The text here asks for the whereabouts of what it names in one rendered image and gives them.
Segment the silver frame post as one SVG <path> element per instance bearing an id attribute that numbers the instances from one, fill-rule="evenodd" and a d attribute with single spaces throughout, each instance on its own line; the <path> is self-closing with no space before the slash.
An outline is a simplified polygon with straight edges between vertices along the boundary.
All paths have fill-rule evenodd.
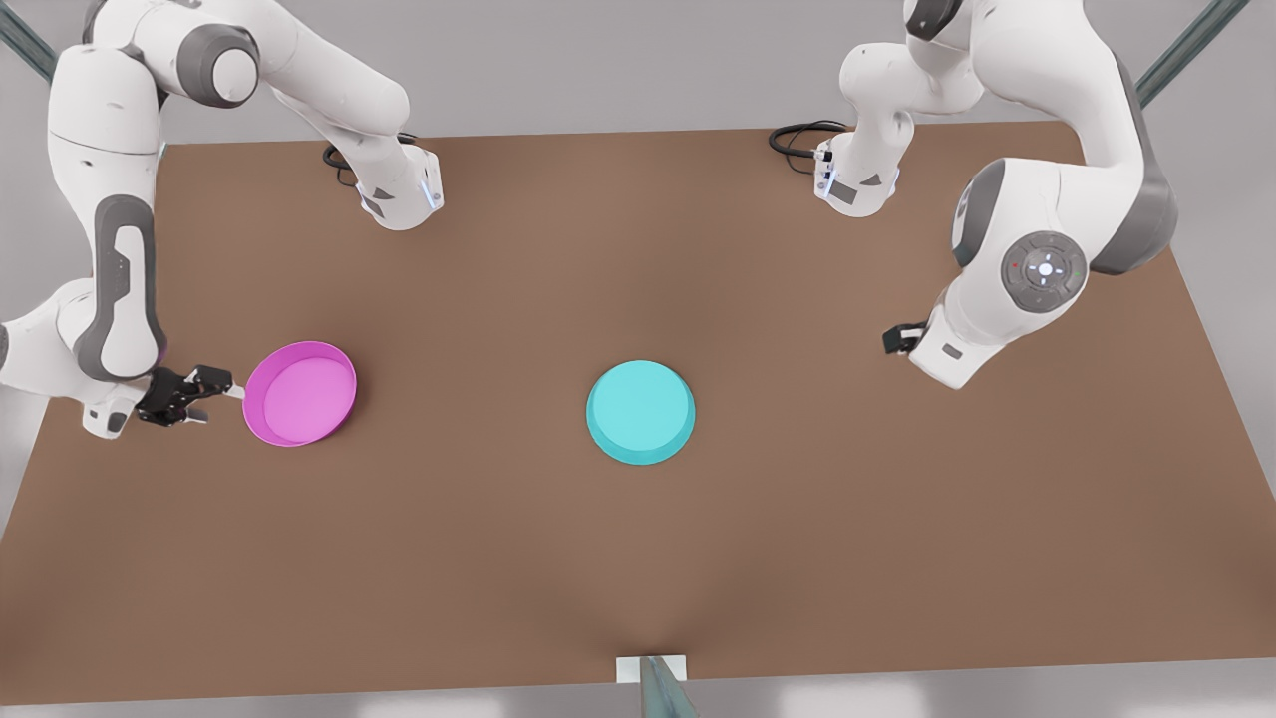
<path id="1" fill-rule="evenodd" d="M 1212 45 L 1228 24 L 1249 4 L 1250 0 L 1208 0 L 1206 8 L 1148 65 L 1148 69 L 1139 77 L 1139 82 L 1136 82 L 1134 91 L 1139 108 L 1148 108 L 1148 105 L 1157 99 L 1162 91 L 1166 91 L 1168 85 L 1171 85 L 1171 82 L 1175 82 L 1176 77 L 1180 77 L 1182 71 L 1208 45 Z"/>
<path id="2" fill-rule="evenodd" d="M 43 82 L 52 82 L 57 55 L 5 0 L 0 0 L 0 42 L 4 42 Z"/>
<path id="3" fill-rule="evenodd" d="M 642 718 L 701 718 L 684 687 L 685 656 L 618 657 L 615 671 L 618 684 L 639 685 Z"/>

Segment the pink plate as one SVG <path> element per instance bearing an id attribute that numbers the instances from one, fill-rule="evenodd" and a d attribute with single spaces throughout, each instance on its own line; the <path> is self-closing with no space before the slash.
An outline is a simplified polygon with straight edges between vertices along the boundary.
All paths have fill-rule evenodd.
<path id="1" fill-rule="evenodd" d="M 357 397 L 348 355 L 320 341 L 283 346 L 263 358 L 242 388 L 242 420 L 278 448 L 322 441 L 346 422 Z"/>

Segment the blue plate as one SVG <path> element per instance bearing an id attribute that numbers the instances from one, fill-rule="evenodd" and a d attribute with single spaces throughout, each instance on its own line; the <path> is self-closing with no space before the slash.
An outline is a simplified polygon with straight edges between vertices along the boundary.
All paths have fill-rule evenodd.
<path id="1" fill-rule="evenodd" d="M 688 383 L 672 369 L 632 360 L 597 377 L 586 400 L 595 445 L 614 460 L 649 467 L 676 455 L 695 427 Z"/>

